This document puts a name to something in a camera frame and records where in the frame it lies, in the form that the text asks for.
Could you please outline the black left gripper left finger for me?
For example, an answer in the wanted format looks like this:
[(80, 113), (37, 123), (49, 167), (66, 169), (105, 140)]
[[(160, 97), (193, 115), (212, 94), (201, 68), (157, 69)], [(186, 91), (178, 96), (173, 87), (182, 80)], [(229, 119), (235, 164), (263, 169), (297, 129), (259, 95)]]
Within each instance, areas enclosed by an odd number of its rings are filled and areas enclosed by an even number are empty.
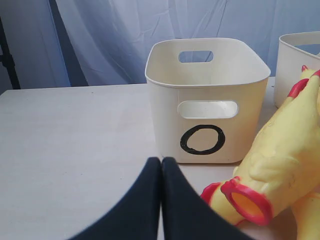
[(147, 159), (119, 202), (72, 240), (156, 240), (161, 205), (161, 162)]

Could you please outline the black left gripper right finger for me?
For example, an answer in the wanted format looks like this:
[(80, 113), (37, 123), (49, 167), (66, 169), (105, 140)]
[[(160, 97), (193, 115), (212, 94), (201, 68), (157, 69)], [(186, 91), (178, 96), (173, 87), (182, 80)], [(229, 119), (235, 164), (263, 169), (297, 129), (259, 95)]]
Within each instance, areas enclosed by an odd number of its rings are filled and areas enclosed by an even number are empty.
[(251, 239), (220, 217), (201, 199), (174, 158), (163, 158), (161, 167), (161, 208), (166, 240)]

